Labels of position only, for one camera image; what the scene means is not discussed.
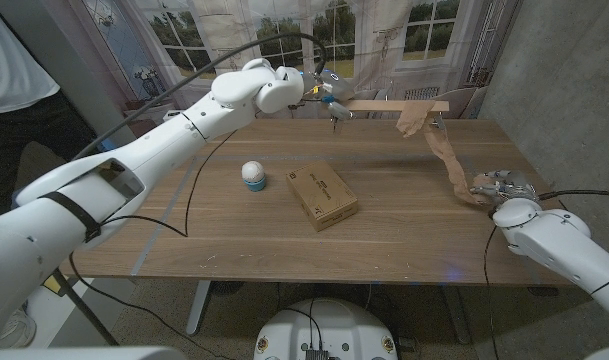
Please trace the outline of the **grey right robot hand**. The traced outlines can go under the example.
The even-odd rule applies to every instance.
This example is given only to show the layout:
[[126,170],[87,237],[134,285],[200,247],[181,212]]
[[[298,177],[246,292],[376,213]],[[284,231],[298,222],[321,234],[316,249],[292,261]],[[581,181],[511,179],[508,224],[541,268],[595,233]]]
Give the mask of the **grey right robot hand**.
[[515,198],[538,200],[533,184],[521,171],[517,170],[495,170],[482,173],[474,178],[470,192],[485,196],[494,204],[501,204]]

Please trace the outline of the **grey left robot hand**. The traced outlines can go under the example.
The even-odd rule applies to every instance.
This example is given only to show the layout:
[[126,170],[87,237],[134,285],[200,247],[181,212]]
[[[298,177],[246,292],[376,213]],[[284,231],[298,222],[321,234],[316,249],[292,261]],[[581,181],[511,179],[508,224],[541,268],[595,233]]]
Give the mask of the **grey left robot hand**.
[[355,95],[353,87],[339,74],[323,69],[321,73],[301,73],[304,81],[303,101],[318,102],[336,120],[348,120],[353,113],[343,105]]

